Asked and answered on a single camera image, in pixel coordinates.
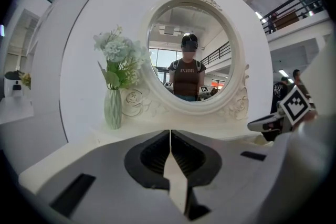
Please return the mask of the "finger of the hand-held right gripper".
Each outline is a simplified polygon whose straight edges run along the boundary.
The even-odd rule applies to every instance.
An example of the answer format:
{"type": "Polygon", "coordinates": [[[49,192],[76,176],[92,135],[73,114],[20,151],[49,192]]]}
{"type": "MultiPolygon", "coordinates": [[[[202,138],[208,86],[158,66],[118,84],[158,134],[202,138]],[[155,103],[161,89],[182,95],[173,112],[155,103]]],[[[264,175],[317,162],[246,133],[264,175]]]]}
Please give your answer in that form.
{"type": "Polygon", "coordinates": [[[284,116],[272,113],[247,124],[250,131],[260,132],[266,141],[274,141],[282,133],[284,116]]]}

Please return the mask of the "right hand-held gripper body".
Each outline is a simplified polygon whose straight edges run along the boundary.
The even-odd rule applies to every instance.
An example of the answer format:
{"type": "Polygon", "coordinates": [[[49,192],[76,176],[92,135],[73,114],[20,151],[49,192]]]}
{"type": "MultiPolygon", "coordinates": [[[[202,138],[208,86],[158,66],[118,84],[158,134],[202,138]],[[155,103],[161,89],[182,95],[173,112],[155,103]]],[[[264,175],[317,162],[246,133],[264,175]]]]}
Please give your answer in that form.
{"type": "Polygon", "coordinates": [[[301,89],[294,86],[278,103],[277,113],[285,117],[282,132],[293,132],[300,124],[315,120],[317,111],[311,105],[301,89]]]}

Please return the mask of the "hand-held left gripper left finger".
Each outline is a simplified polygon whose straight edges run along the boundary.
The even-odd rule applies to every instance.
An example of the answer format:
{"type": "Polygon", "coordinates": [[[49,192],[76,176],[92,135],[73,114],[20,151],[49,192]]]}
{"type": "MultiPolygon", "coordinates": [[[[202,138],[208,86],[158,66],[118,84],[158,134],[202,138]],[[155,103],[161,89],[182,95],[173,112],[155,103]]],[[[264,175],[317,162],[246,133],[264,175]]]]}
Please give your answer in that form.
{"type": "Polygon", "coordinates": [[[184,223],[163,177],[169,134],[97,147],[52,176],[37,196],[70,223],[184,223]]]}

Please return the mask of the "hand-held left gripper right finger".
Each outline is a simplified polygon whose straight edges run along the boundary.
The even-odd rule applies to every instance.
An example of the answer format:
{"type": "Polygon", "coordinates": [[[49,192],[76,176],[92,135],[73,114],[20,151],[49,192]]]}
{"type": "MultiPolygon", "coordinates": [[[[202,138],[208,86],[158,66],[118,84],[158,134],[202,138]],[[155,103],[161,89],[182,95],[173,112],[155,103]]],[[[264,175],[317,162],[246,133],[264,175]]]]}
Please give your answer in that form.
{"type": "Polygon", "coordinates": [[[302,202],[297,133],[260,146],[173,130],[171,142],[187,179],[185,213],[173,223],[279,223],[302,202]]]}

